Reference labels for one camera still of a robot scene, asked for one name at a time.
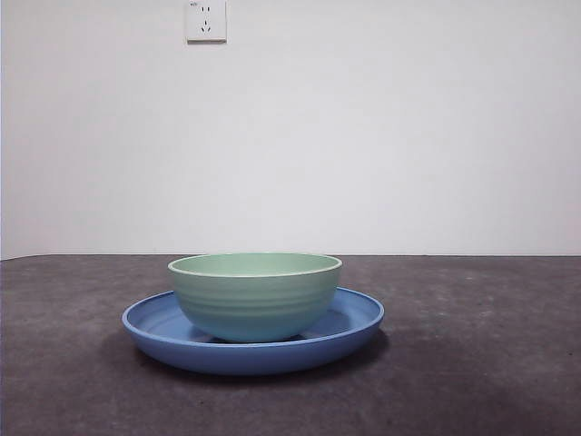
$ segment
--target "electrical outlet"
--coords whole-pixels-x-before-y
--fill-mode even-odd
[[[226,0],[190,0],[185,6],[186,40],[226,42]]]

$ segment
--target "plate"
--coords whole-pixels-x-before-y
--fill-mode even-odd
[[[173,291],[130,306],[122,321],[137,347],[183,370],[222,375],[265,375],[306,370],[340,359],[379,328],[383,306],[361,292],[337,288],[315,324],[284,342],[232,343],[198,329],[182,313]]]

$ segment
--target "dark gray tabletop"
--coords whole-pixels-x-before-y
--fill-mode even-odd
[[[368,346],[235,378],[141,354],[120,316],[168,255],[2,262],[3,435],[581,434],[581,258],[340,256],[383,302]]]

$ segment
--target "shallow dish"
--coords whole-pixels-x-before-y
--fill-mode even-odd
[[[205,254],[168,265],[185,316],[237,342],[290,338],[329,307],[342,262],[321,254]]]
[[[285,342],[227,343],[183,315],[173,292],[141,300],[123,313],[137,347],[154,359],[195,372],[264,375],[305,370],[344,357],[379,328],[383,306],[360,292],[337,288],[323,317]]]

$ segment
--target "bowl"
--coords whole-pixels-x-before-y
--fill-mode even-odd
[[[328,309],[342,262],[303,253],[230,253],[186,257],[168,265],[185,316],[232,342],[280,341]]]

